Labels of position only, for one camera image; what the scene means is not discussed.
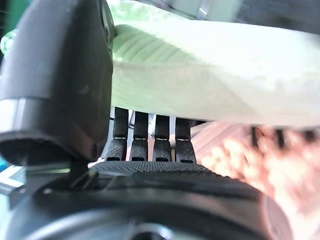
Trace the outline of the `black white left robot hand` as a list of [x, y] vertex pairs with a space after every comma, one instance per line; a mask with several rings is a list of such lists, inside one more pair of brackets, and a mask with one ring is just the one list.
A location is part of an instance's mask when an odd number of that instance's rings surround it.
[[115, 37], [104, 0], [36, 0], [1, 65], [0, 155], [26, 170], [9, 195], [3, 240], [291, 240], [280, 207], [196, 163], [187, 119], [116, 108], [106, 161]]

